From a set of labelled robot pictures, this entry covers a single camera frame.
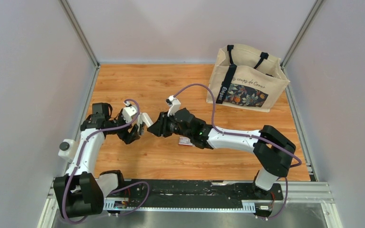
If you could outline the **white stapler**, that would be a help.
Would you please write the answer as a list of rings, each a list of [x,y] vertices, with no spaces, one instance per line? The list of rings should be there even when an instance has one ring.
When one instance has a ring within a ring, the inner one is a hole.
[[[150,127],[153,124],[152,119],[148,113],[140,113],[137,118],[137,124],[145,123],[146,127]]]

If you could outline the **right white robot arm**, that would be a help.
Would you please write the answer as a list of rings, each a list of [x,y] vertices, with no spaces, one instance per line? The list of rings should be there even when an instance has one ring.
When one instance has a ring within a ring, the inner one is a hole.
[[[254,154],[261,164],[252,184],[252,193],[258,199],[271,193],[275,181],[287,177],[295,159],[296,146],[273,126],[247,132],[221,129],[195,117],[186,108],[173,115],[161,112],[147,130],[157,137],[186,137],[199,149],[233,149]]]

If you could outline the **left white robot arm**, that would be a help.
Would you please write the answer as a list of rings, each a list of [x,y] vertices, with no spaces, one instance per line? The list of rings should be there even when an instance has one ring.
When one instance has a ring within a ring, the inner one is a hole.
[[[80,126],[80,141],[64,140],[59,146],[59,156],[69,163],[65,174],[56,177],[53,188],[61,217],[70,224],[79,224],[88,216],[102,213],[105,197],[121,197],[126,184],[120,170],[105,171],[94,176],[101,146],[109,134],[118,135],[130,144],[139,139],[141,114],[139,104],[133,99],[124,101],[124,108],[112,117],[109,103],[94,103],[92,113]]]

